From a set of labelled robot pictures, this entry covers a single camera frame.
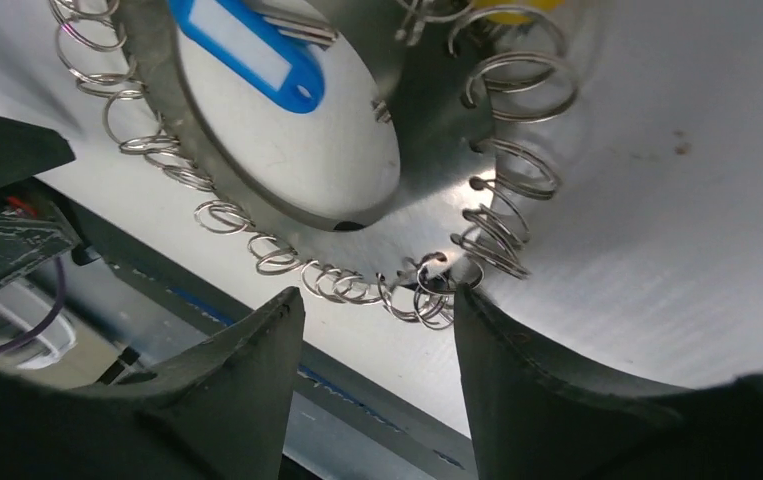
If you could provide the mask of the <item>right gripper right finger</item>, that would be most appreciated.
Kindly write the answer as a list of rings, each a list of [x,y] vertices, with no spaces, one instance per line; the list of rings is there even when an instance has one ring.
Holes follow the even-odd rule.
[[[585,357],[470,287],[454,336],[482,479],[763,479],[763,373],[686,389]]]

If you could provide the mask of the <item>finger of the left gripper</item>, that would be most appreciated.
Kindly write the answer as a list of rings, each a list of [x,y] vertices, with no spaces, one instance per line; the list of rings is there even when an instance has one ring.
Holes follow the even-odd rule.
[[[0,290],[80,243],[37,177],[75,159],[56,131],[0,117]]]

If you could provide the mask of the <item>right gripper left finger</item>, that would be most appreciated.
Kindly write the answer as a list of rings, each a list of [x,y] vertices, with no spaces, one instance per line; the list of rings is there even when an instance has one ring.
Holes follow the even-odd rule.
[[[239,323],[112,385],[0,372],[0,479],[274,479],[303,344],[289,287]]]

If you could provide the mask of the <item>metal disc with keyrings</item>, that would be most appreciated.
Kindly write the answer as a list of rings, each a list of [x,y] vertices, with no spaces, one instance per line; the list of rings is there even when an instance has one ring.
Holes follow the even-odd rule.
[[[316,110],[286,111],[187,38],[169,1],[52,1],[54,47],[121,154],[201,192],[263,276],[432,330],[487,274],[525,279],[522,200],[555,196],[505,123],[563,115],[581,86],[564,1],[263,1],[339,32]]]

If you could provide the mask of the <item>blue key tag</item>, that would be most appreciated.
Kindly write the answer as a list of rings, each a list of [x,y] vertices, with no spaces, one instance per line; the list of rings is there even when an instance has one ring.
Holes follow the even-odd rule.
[[[242,1],[168,2],[181,32],[282,109],[306,114],[325,94],[308,47],[278,32]]]

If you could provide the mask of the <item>plain silver key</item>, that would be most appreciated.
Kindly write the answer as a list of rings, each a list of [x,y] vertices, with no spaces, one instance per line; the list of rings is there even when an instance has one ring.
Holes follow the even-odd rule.
[[[280,10],[266,5],[263,1],[246,1],[251,10],[273,26],[280,34],[292,40],[315,45],[327,50],[339,38],[339,32],[327,23],[302,17],[297,13]]]

